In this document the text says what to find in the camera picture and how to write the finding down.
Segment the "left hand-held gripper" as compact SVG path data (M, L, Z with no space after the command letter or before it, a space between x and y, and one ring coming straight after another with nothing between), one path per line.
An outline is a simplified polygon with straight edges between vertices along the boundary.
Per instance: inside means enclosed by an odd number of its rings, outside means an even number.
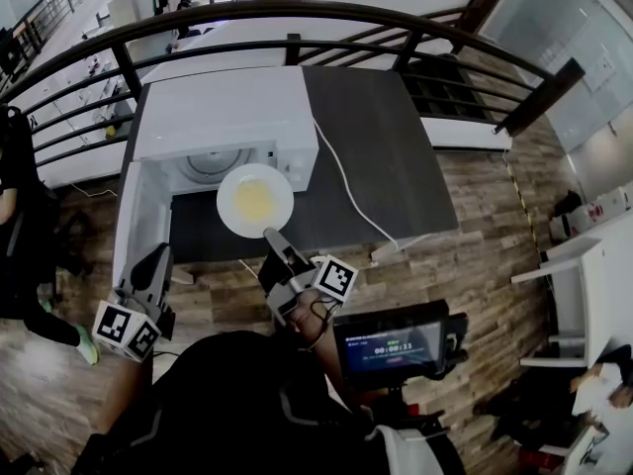
M147 303L139 295L123 289L112 289L108 299L99 303L92 328L93 338L119 356L143 362L156 342L172 338L175 313L166 303L173 255L170 245L156 245L134 265L126 265L120 286L132 291L149 290L152 300Z

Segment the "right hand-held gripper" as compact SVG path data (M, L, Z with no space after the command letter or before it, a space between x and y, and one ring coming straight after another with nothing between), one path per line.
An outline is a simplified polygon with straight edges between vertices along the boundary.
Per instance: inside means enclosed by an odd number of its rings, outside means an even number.
M274 253L270 253L258 273L266 304L273 318L284 326L297 308L299 297L308 290L335 304L344 304L354 286L358 270L332 255L305 259L273 228L263 235Z

